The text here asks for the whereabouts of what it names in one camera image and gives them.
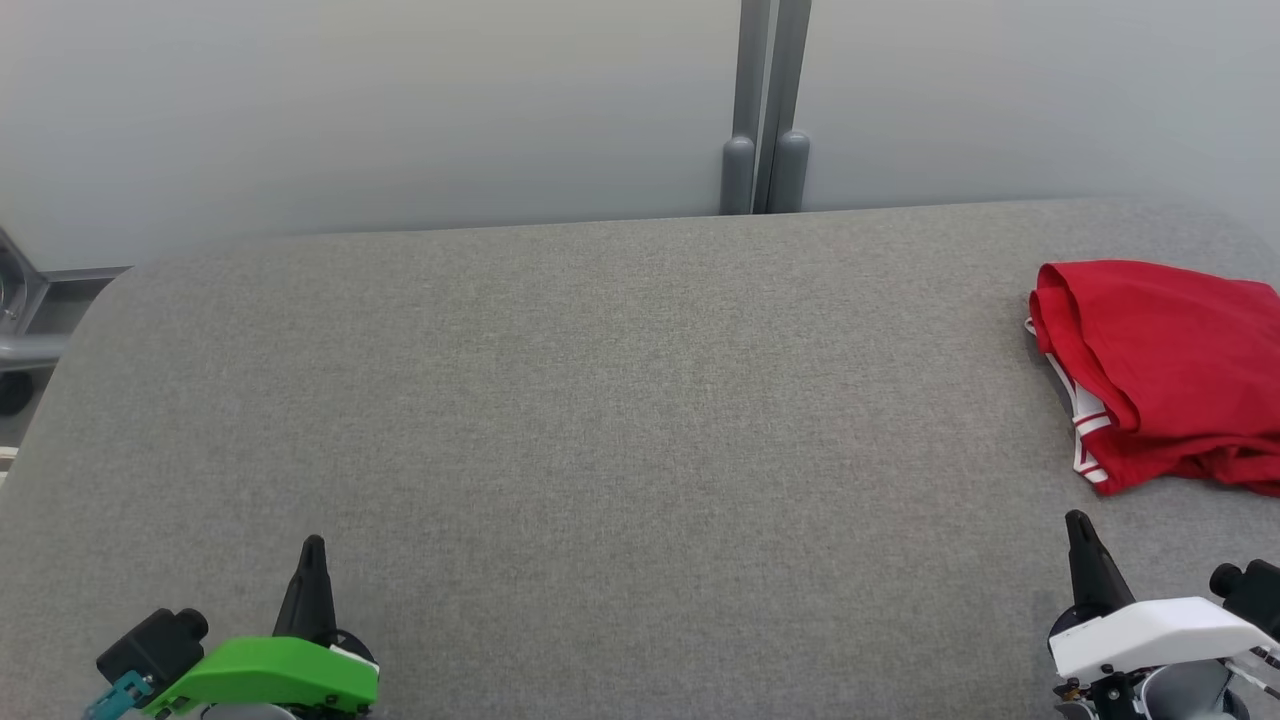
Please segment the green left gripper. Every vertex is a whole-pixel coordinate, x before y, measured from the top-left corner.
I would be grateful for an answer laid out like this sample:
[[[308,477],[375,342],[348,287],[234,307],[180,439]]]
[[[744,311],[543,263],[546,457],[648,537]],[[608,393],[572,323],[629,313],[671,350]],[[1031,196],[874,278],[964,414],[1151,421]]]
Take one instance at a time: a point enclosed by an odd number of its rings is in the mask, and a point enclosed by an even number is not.
[[[323,707],[355,716],[378,702],[380,670],[333,641],[337,611],[320,536],[307,537],[273,628],[275,637],[227,641],[143,706],[182,716],[206,705]]]

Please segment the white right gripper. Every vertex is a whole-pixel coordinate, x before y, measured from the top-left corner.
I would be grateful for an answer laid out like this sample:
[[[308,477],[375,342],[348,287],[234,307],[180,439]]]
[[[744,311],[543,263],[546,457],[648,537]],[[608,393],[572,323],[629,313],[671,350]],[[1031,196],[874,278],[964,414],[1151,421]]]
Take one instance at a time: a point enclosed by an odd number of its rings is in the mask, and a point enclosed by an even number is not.
[[[1247,664],[1276,667],[1274,638],[1201,597],[1135,602],[1091,518],[1065,525],[1074,603],[1048,638],[1061,717],[1247,719],[1234,680],[1277,697]]]

